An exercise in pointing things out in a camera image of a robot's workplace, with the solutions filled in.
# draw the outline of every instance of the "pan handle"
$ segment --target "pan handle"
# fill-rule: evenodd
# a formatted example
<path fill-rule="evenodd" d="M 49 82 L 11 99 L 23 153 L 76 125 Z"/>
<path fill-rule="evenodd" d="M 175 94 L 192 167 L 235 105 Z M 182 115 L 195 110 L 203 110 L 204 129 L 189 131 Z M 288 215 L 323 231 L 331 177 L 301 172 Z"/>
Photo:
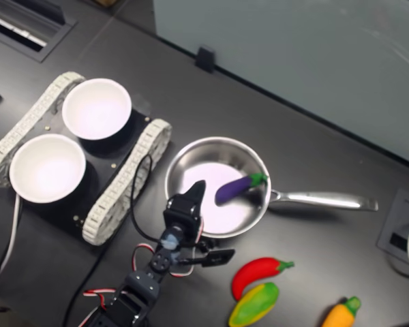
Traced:
<path fill-rule="evenodd" d="M 335 192 L 284 193 L 272 189 L 270 202 L 298 202 L 305 204 L 314 204 L 317 206 L 328 206 L 332 208 L 360 211 L 378 210 L 378 203 L 375 199 Z"/>

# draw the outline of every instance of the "toy chili pepper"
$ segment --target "toy chili pepper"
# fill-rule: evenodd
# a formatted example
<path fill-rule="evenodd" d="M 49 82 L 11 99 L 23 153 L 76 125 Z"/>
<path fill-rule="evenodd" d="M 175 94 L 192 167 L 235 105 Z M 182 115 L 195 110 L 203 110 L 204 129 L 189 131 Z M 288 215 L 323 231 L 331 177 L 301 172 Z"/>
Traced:
<path fill-rule="evenodd" d="M 280 274 L 286 268 L 294 266 L 294 262 L 279 261 L 274 258 L 253 260 L 238 270 L 232 280 L 232 294 L 236 301 L 242 295 L 244 288 L 258 279 Z"/>
<path fill-rule="evenodd" d="M 248 191 L 252 187 L 259 186 L 268 180 L 268 176 L 262 173 L 250 174 L 243 178 L 221 186 L 215 194 L 215 203 L 224 204 L 231 199 Z"/>
<path fill-rule="evenodd" d="M 229 318 L 230 327 L 243 327 L 257 322 L 273 307 L 279 297 L 274 283 L 260 284 L 248 291 L 238 302 Z"/>
<path fill-rule="evenodd" d="M 321 327 L 351 327 L 356 313 L 361 307 L 361 300 L 356 296 L 349 298 L 342 305 L 335 305 L 327 315 Z"/>

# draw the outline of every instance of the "yellow-green pepper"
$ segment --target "yellow-green pepper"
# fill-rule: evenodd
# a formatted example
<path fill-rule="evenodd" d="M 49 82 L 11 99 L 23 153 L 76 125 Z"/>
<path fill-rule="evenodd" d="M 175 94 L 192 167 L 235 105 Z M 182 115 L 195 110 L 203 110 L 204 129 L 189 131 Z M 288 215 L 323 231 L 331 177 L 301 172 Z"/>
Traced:
<path fill-rule="evenodd" d="M 234 308 L 229 319 L 230 327 L 243 327 L 257 322 L 273 307 L 279 297 L 274 283 L 260 284 L 248 291 Z"/>

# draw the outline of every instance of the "purple eggplant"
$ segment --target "purple eggplant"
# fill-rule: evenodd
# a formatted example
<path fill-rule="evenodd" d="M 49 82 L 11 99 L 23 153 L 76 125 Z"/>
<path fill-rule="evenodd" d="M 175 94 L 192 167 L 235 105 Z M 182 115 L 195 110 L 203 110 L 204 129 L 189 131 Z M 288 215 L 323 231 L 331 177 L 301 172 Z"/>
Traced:
<path fill-rule="evenodd" d="M 233 182 L 221 186 L 215 194 L 215 203 L 224 204 L 252 187 L 259 186 L 268 180 L 268 176 L 262 173 L 250 174 Z"/>

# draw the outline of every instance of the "stainless steel pan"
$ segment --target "stainless steel pan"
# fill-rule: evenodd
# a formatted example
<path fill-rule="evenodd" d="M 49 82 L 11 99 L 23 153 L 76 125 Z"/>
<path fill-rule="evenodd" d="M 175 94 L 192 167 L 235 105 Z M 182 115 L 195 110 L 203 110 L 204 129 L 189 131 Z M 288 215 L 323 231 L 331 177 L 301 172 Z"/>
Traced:
<path fill-rule="evenodd" d="M 165 178 L 167 199 L 186 192 L 196 181 L 205 180 L 206 192 L 201 208 L 203 235 L 227 238 L 252 228 L 271 202 L 299 202 L 360 211 L 378 210 L 377 201 L 361 196 L 333 192 L 283 193 L 271 188 L 271 181 L 246 196 L 223 206 L 215 204 L 215 193 L 224 184 L 267 167 L 247 145 L 230 138 L 203 138 L 183 148 L 173 159 Z"/>

